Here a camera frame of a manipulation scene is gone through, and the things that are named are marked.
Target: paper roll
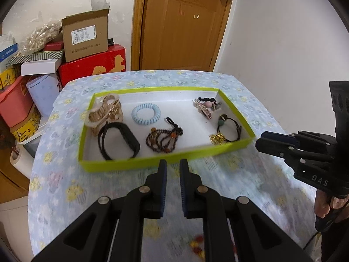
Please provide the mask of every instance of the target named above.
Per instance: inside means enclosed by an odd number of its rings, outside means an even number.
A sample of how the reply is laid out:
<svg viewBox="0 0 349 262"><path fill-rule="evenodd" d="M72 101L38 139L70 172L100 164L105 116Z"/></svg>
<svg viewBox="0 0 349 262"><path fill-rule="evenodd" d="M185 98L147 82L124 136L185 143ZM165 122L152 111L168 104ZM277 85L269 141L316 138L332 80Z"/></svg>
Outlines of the paper roll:
<svg viewBox="0 0 349 262"><path fill-rule="evenodd" d="M30 179L34 158L27 152L23 145L17 145L16 149L20 154L17 156L16 153L12 151L10 162L20 173Z"/></svg>

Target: tablecloth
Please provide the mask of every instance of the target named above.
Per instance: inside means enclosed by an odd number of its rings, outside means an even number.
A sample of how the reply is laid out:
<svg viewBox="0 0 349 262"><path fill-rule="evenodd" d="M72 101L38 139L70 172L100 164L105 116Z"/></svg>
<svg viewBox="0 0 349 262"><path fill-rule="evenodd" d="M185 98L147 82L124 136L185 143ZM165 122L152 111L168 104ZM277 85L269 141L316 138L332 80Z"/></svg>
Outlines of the tablecloth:
<svg viewBox="0 0 349 262"><path fill-rule="evenodd" d="M265 130L284 133L267 109L233 76L200 71L129 71L69 82L54 109L34 160L28 220L34 255L97 198L125 196L156 167L87 173L77 162L87 107L94 93L150 86L207 86L221 89L246 118L256 137ZM299 245L315 232L315 189L294 179L282 159L261 154L254 142L231 153L189 162L205 185L221 195L249 197ZM183 217L179 165L169 165L166 205L160 220L144 222L142 261L201 261L190 242L202 234L202 220Z"/></svg>

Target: human hand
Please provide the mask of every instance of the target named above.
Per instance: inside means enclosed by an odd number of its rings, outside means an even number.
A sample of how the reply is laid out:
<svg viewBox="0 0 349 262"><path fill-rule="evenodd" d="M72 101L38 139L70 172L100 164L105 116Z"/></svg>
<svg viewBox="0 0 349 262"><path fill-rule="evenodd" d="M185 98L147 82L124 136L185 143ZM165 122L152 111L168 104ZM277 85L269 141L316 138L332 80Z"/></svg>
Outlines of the human hand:
<svg viewBox="0 0 349 262"><path fill-rule="evenodd" d="M324 218L325 215L329 213L330 207L332 209L340 209L341 207L343 207L344 204L349 200L349 195L345 199L338 199L336 197L332 197L330 204L328 203L329 199L330 196L327 195L327 193L321 190L316 190L314 212L318 217ZM335 222L340 222L347 218L349 218L349 204L341 211L341 213L336 218Z"/></svg>

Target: silver bolt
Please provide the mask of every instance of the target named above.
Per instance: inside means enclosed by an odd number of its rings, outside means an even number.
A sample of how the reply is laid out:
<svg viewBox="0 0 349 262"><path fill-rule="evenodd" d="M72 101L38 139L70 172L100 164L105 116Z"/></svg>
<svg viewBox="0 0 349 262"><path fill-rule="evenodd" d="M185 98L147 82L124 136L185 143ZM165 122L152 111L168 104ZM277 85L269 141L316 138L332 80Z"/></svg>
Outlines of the silver bolt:
<svg viewBox="0 0 349 262"><path fill-rule="evenodd" d="M139 192L141 193L148 193L150 190L149 186L146 185L139 187Z"/></svg>
<svg viewBox="0 0 349 262"><path fill-rule="evenodd" d="M108 202L109 202L109 198L106 196L102 196L98 198L98 203L101 205L105 205Z"/></svg>
<svg viewBox="0 0 349 262"><path fill-rule="evenodd" d="M238 198L240 204L246 205L250 200L246 196L241 196Z"/></svg>
<svg viewBox="0 0 349 262"><path fill-rule="evenodd" d="M208 188L205 185L201 185L198 187L198 191L200 193L206 193L208 191Z"/></svg>

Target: pink ball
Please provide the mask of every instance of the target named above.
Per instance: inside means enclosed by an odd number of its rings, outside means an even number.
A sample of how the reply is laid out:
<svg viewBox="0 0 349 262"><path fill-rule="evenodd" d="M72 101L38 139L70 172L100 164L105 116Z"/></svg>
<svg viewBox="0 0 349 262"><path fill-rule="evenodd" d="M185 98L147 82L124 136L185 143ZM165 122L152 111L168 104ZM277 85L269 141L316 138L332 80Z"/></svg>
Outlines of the pink ball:
<svg viewBox="0 0 349 262"><path fill-rule="evenodd" d="M211 108L212 102L210 102L210 101L205 102L205 106L206 106L207 108Z"/></svg>

